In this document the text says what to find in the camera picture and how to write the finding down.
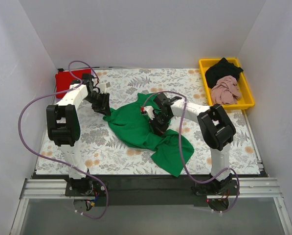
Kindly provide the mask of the green t shirt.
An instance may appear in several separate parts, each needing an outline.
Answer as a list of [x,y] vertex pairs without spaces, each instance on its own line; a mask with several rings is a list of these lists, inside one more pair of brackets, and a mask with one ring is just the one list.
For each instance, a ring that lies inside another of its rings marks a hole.
[[158,106],[149,94],[137,94],[137,100],[118,109],[111,109],[110,116],[104,116],[115,135],[128,147],[151,150],[152,161],[169,174],[179,177],[183,170],[183,163],[179,150],[179,133],[167,130],[162,136],[153,133],[149,118],[140,112],[145,100],[155,109]]

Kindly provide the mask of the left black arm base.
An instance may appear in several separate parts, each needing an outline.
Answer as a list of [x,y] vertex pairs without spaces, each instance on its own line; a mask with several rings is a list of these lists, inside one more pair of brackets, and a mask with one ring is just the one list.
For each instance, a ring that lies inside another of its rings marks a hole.
[[89,212],[99,198],[106,196],[106,189],[109,189],[109,183],[105,185],[99,181],[95,181],[92,178],[72,179],[70,178],[67,182],[65,196],[66,197],[84,197],[73,202],[76,205],[77,202],[83,203],[86,212]]

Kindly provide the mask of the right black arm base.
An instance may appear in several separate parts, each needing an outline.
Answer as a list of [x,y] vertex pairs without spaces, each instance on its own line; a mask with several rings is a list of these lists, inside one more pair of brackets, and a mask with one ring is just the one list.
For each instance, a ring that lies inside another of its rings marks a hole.
[[230,211],[236,204],[240,195],[239,178],[233,179],[233,174],[218,181],[216,179],[206,184],[193,183],[192,192],[196,196],[204,196],[207,206],[212,212],[223,214]]

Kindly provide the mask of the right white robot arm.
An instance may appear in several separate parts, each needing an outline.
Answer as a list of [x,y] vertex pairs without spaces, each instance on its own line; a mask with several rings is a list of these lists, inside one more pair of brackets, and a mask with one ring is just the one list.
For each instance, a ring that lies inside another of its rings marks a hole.
[[230,118],[220,104],[213,106],[198,105],[189,102],[187,97],[177,92],[173,98],[167,98],[168,91],[151,94],[141,107],[141,114],[147,115],[150,124],[158,133],[163,133],[163,127],[172,117],[180,117],[179,129],[182,128],[184,119],[196,122],[201,130],[205,143],[211,152],[212,167],[211,178],[199,181],[189,173],[183,157],[181,146],[181,133],[179,133],[179,151],[183,168],[188,177],[197,184],[210,183],[211,190],[215,194],[223,194],[228,189],[227,178],[232,169],[229,167],[229,151],[236,129]]

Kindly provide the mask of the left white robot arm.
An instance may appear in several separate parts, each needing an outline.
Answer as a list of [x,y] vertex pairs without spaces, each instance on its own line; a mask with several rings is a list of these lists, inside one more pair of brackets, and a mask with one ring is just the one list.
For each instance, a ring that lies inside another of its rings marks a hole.
[[61,150],[65,162],[71,165],[69,178],[79,180],[76,189],[83,196],[92,193],[93,183],[85,179],[88,167],[80,152],[81,127],[77,109],[85,100],[95,112],[109,116],[110,94],[107,93],[107,88],[110,86],[110,82],[100,83],[98,78],[85,73],[81,81],[72,81],[70,91],[60,101],[46,108],[48,137]]

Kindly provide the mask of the red folded t shirt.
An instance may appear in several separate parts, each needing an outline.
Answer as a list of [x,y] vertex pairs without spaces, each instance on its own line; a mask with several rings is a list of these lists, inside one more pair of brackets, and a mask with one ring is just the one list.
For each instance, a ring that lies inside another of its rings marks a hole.
[[[82,78],[83,74],[93,74],[90,69],[83,70],[73,70],[72,74],[78,78]],[[74,78],[69,71],[59,71],[55,75],[57,92],[62,92],[68,90],[73,82],[79,83],[79,81]]]

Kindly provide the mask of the pink crumpled t shirt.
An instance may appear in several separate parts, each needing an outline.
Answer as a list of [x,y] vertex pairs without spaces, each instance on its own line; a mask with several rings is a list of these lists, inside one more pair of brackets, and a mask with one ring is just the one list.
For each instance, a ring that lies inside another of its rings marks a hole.
[[215,104],[232,105],[242,98],[242,93],[237,86],[235,77],[228,75],[217,81],[211,89],[211,99]]

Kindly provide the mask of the black crumpled t shirt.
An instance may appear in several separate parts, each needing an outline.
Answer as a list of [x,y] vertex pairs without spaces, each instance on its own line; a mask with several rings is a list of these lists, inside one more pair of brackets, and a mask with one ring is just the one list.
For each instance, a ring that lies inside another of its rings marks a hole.
[[225,76],[232,76],[238,81],[240,78],[240,73],[243,71],[244,70],[241,67],[230,63],[226,58],[222,58],[218,63],[211,66],[205,72],[208,88],[212,89],[214,86],[216,86],[218,80]]

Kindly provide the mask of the yellow plastic bin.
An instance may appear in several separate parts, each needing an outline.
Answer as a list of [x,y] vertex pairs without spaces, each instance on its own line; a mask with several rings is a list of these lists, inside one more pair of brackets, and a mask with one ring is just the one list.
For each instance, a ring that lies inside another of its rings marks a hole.
[[[219,61],[220,61],[220,58],[205,58],[205,59],[199,60],[199,69],[200,69],[200,73],[202,77],[202,82],[204,85],[204,90],[206,93],[206,99],[207,99],[208,105],[210,106],[214,104],[211,99],[211,89],[207,85],[205,72],[211,66],[215,65]],[[240,78],[237,82],[237,85],[238,85],[239,91],[242,94],[241,99],[239,99],[236,104],[223,105],[223,108],[225,110],[246,110],[255,105],[255,100],[253,98],[247,79],[245,78],[243,72],[240,73]]]

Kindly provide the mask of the aluminium frame rail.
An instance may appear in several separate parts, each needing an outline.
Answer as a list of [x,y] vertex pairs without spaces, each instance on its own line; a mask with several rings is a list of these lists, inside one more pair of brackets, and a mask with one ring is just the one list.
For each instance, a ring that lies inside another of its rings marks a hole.
[[28,179],[11,229],[13,235],[292,235],[275,178],[241,178],[225,197],[231,210],[209,208],[215,195],[200,195],[185,176],[111,176],[109,207],[97,201],[82,216],[85,198],[63,179]]

